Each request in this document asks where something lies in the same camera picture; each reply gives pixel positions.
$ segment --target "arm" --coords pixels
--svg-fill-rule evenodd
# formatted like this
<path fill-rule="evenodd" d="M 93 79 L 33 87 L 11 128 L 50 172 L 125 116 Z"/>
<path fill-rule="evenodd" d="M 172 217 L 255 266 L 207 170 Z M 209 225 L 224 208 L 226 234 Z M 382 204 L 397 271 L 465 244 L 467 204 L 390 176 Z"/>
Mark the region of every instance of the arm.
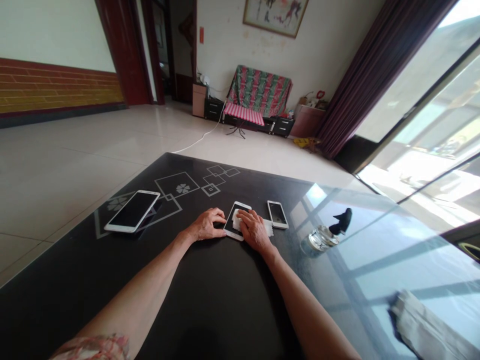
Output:
<path fill-rule="evenodd" d="M 140 351 L 164 302 L 177 266 L 195 241 L 225 236 L 214 222 L 225 223 L 224 212 L 209 209 L 156 258 L 145 266 L 125 287 L 78 333 L 78 337 L 123 334 L 129 338 L 130 356 Z"/>
<path fill-rule="evenodd" d="M 285 302 L 295 333 L 308 359 L 360 359 L 327 311 L 270 242 L 264 220 L 253 210 L 237 215 L 245 241 L 265 260 Z"/>

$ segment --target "floral sleeve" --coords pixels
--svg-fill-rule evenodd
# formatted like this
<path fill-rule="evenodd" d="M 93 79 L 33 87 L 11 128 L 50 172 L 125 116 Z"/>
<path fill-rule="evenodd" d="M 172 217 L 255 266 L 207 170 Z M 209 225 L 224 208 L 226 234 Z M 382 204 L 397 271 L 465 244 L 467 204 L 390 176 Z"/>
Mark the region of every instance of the floral sleeve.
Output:
<path fill-rule="evenodd" d="M 75 337 L 64 343 L 50 360 L 130 360 L 129 338 L 121 334 Z"/>

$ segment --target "striped cushion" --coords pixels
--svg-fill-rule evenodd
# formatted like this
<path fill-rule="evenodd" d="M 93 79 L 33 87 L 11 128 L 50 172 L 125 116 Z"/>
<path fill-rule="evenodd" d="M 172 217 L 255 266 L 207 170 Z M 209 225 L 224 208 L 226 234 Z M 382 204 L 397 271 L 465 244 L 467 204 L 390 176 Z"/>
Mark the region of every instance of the striped cushion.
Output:
<path fill-rule="evenodd" d="M 265 126 L 264 118 L 262 117 L 262 113 L 247 109 L 246 107 L 235 105 L 232 102 L 227 102 L 225 107 L 225 114 L 232 115 L 239 119 L 247 120 L 251 123 Z"/>

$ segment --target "purple curtain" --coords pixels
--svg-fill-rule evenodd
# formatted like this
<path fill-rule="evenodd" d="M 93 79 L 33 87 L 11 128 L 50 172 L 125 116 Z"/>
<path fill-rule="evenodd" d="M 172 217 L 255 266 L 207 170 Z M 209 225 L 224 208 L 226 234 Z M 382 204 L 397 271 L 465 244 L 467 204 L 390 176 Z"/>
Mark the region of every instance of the purple curtain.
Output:
<path fill-rule="evenodd" d="M 333 158 L 339 153 L 457 1 L 386 0 L 316 134 L 324 156 Z"/>

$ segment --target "smartphone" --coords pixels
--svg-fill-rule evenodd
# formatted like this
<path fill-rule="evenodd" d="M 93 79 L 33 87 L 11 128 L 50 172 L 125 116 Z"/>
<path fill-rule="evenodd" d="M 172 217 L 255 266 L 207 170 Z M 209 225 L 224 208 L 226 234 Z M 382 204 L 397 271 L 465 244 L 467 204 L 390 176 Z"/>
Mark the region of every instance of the smartphone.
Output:
<path fill-rule="evenodd" d="M 134 233 L 160 197 L 159 192 L 138 190 L 105 225 L 108 231 Z"/>
<path fill-rule="evenodd" d="M 223 230 L 225 230 L 226 235 L 228 237 L 230 237 L 232 239 L 235 239 L 235 240 L 238 240 L 238 241 L 243 241 L 244 236 L 242 235 L 242 232 L 240 230 L 235 230 L 234 229 L 233 216 L 234 216 L 235 209 L 245 210 L 248 213 L 249 210 L 252 209 L 252 207 L 248 206 L 248 205 L 245 205 L 241 202 L 235 201 L 233 203 L 233 206 L 232 206 L 231 210 L 230 210 L 230 214 L 228 215 L 228 218 L 226 219 L 225 226 L 223 227 Z"/>
<path fill-rule="evenodd" d="M 270 214 L 271 225 L 274 228 L 288 229 L 289 223 L 287 222 L 287 218 L 285 217 L 282 204 L 270 200 L 268 200 L 266 203 L 268 205 L 268 213 Z"/>

